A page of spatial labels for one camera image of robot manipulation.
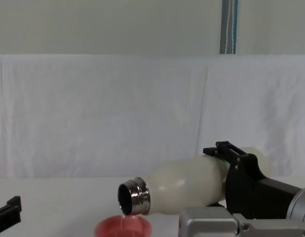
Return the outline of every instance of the silver metal housing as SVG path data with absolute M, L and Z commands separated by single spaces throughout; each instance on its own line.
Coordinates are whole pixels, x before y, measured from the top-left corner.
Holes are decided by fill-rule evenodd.
M 286 219 L 305 222 L 305 188 L 301 189 L 292 199 Z
M 187 208 L 180 214 L 178 237 L 305 237 L 305 223 L 246 219 L 223 207 Z

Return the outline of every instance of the wall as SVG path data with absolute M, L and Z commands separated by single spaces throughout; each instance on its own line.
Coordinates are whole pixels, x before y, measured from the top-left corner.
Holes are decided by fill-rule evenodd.
M 305 0 L 239 0 L 238 54 L 305 54 Z
M 220 0 L 0 0 L 0 53 L 217 54 Z

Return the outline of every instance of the blue stripe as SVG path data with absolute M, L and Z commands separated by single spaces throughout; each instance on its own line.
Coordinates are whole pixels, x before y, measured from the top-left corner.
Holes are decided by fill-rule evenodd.
M 235 0 L 235 15 L 234 15 L 234 25 L 233 25 L 233 39 L 234 39 L 234 49 L 232 53 L 236 53 L 237 47 L 237 19 L 238 19 L 238 0 Z

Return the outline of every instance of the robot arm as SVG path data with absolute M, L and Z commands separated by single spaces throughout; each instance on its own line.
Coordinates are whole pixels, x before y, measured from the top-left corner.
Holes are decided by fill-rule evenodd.
M 186 208 L 179 237 L 305 237 L 305 189 L 267 178 L 257 157 L 230 142 L 203 152 L 230 163 L 226 208 Z
M 0 233 L 21 222 L 21 198 L 15 196 L 0 208 Z

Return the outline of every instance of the white cloth backdrop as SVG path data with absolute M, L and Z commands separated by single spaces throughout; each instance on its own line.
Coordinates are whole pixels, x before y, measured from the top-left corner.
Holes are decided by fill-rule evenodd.
M 143 175 L 217 140 L 305 175 L 305 56 L 0 55 L 0 177 Z

